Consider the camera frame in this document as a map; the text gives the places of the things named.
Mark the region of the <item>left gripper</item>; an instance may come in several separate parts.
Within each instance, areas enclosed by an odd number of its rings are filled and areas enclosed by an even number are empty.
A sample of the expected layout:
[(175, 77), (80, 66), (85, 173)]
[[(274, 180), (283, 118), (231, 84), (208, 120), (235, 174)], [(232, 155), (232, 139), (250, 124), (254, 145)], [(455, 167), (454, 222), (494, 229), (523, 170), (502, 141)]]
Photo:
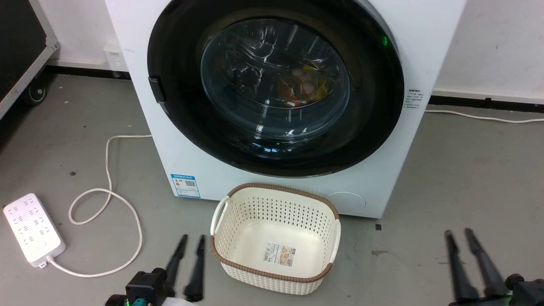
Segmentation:
[[(167, 277), (166, 285), (173, 289), (176, 283), (179, 263), (184, 258), (188, 234), (182, 235), (174, 254), (171, 256), (165, 269)], [(198, 306), (198, 302), (204, 298), (204, 262), (205, 262), (206, 235), (201, 235), (198, 246), (195, 250), (196, 261), (188, 285), (185, 287), (181, 297), (168, 297), (162, 306)]]

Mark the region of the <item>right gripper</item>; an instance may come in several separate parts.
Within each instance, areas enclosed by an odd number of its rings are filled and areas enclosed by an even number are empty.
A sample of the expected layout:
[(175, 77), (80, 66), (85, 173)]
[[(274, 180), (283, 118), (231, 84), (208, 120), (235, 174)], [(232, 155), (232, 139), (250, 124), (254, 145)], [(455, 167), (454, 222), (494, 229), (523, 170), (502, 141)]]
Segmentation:
[(470, 251), (478, 263), (486, 297), (479, 298), (478, 291), (471, 285), (461, 262), (460, 251), (453, 232), (446, 230), (445, 242), (455, 299), (455, 302), (451, 302), (449, 306), (509, 306), (512, 296), (505, 296), (509, 294), (509, 289), (505, 286), (501, 273), (479, 242), (474, 231), (466, 228), (464, 232)]

